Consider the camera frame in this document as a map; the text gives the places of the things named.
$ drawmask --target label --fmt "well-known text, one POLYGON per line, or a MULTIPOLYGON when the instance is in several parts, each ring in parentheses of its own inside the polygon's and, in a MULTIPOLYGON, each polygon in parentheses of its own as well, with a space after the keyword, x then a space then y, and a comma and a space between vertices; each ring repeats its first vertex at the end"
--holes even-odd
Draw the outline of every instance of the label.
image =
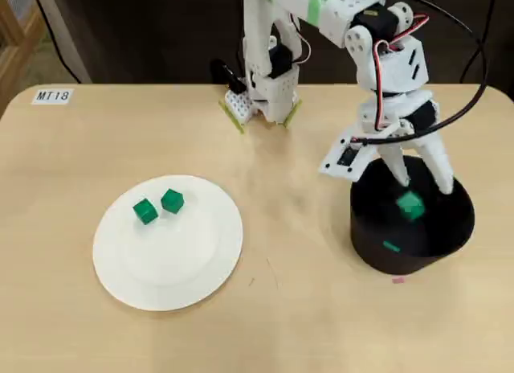
POLYGON ((66 105, 75 89, 40 89, 36 92, 33 105, 66 105))

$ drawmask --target red wire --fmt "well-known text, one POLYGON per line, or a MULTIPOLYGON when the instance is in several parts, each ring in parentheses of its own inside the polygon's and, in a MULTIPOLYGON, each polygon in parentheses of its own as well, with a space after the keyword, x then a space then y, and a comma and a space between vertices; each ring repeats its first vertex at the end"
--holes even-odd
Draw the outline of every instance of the red wire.
POLYGON ((378 47, 384 43, 390 50, 399 51, 399 47, 393 45, 392 43, 396 43, 403 37, 406 37, 407 35, 410 35, 414 33, 416 30, 419 30, 421 27, 425 26, 426 23, 430 20, 430 17, 428 16, 428 14, 416 14, 414 16, 414 20, 415 19, 421 20, 417 21, 416 23, 413 23, 412 26, 409 27, 407 30, 402 31, 401 33, 396 35, 390 43, 381 39, 373 45, 373 61, 375 64, 375 76, 377 81, 377 114, 375 115, 375 130, 377 131, 380 130, 384 102, 384 94, 382 92, 382 73, 380 66, 380 56, 378 55, 378 47))
POLYGON ((416 30, 419 30, 421 27, 425 26, 428 21, 430 21, 430 17, 428 14, 416 14, 414 16, 414 19, 421 19, 417 23, 413 23, 411 27, 409 27, 407 30, 402 31, 400 34, 397 34, 391 43, 395 43, 405 37, 406 35, 414 33, 416 30))
POLYGON ((381 73, 381 66, 380 66, 380 56, 378 55, 378 47, 384 43, 389 47, 389 44, 381 39, 380 41, 377 41, 373 45, 373 61, 375 63, 375 76, 377 81, 377 114, 375 116, 375 130, 380 130, 380 123, 382 119, 383 114, 383 100, 384 95, 382 93, 382 73, 381 73))

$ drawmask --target green cube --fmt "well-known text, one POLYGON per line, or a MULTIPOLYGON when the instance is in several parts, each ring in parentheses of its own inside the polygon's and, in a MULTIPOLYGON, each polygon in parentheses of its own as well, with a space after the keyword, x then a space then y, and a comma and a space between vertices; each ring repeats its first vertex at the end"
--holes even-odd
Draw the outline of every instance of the green cube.
POLYGON ((157 218, 157 210, 147 199, 141 200, 133 207, 133 210, 144 225, 153 222, 157 218))
POLYGON ((406 192, 401 198, 396 200, 402 215, 412 221, 416 220, 425 213, 425 204, 414 192, 406 192))
POLYGON ((184 196, 180 192, 167 190, 161 199, 161 205, 168 212, 177 214, 184 205, 184 196))

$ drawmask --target wooden table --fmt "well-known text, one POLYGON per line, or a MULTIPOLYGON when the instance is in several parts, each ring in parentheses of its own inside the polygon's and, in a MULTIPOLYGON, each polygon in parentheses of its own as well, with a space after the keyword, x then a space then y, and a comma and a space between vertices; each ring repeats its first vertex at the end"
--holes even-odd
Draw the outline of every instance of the wooden table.
MULTIPOLYGON (((474 86, 434 86, 444 114, 474 86)), ((316 169, 366 93, 300 88, 289 129, 240 134, 220 87, 80 86, 69 105, 20 94, 0 122, 0 371, 434 373, 514 370, 514 106, 489 88, 444 130, 475 203, 472 239, 395 285, 349 242, 349 188, 316 169), (229 281, 175 313, 131 309, 92 267, 121 193, 195 174, 239 205, 229 281)))

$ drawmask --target black cable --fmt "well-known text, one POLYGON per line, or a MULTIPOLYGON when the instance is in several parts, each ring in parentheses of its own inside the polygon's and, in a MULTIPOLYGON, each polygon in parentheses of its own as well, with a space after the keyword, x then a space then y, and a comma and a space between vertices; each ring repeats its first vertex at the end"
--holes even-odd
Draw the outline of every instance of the black cable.
POLYGON ((448 117, 445 121, 441 121, 436 125, 432 125, 430 128, 424 129, 423 131, 414 132, 412 134, 408 134, 406 136, 400 136, 400 137, 388 137, 388 138, 355 138, 354 142, 360 142, 364 145, 366 144, 373 144, 373 145, 382 145, 382 144, 393 144, 398 142, 405 142, 405 141, 411 141, 416 138, 424 137, 428 134, 431 134, 433 132, 436 132, 445 126, 448 126, 449 124, 454 123, 457 121, 460 117, 464 116, 467 112, 469 112, 479 101, 480 97, 485 92, 485 89, 487 87, 487 58, 485 55, 485 50, 483 49, 483 43, 482 41, 475 36, 473 31, 462 21, 460 21, 458 18, 456 18, 454 15, 450 14, 446 10, 442 9, 441 7, 435 5, 432 2, 429 2, 427 0, 413 0, 417 3, 420 3, 424 6, 430 7, 431 9, 438 11, 440 14, 444 15, 448 19, 450 19, 453 23, 457 24, 458 26, 462 27, 476 42, 477 48, 479 50, 479 53, 482 56, 482 82, 480 83, 480 86, 478 90, 476 91, 475 95, 471 100, 462 108, 460 109, 456 114, 454 114, 451 117, 448 117))
POLYGON ((59 49, 59 46, 57 46, 57 41, 55 39, 54 31, 50 27, 50 22, 48 21, 47 14, 45 13, 45 10, 43 9, 43 5, 41 4, 41 1, 40 0, 35 0, 35 1, 38 4, 39 11, 41 11, 41 15, 43 16, 43 19, 47 25, 48 34, 50 34, 51 41, 54 44, 55 52, 57 53, 57 56, 59 57, 61 64, 64 66, 64 68, 67 70, 67 72, 70 73, 70 76, 72 76, 73 79, 75 81, 77 81, 77 84, 82 84, 82 82, 79 80, 79 77, 76 76, 76 74, 70 69, 70 67, 64 61, 63 55, 61 54, 61 50, 59 49))
POLYGON ((239 68, 239 76, 244 77, 245 71, 243 68, 243 51, 242 51, 242 45, 243 45, 243 36, 244 36, 244 13, 243 13, 243 0, 236 0, 237 2, 237 15, 238 15, 238 45, 235 48, 235 60, 237 61, 238 68, 239 68))
MULTIPOLYGON (((487 10, 486 20, 485 20, 485 26, 483 27, 483 34, 482 34, 482 43, 485 45, 487 41, 487 36, 489 34, 489 27, 491 26, 491 20, 492 15, 495 11, 495 4, 496 0, 489 0, 489 9, 487 10)), ((477 48, 469 61, 467 61, 467 65, 463 70, 463 74, 460 76, 459 82, 462 84, 464 82, 464 79, 466 78, 467 71, 470 69, 471 65, 475 62, 476 57, 479 55, 480 50, 477 48)))

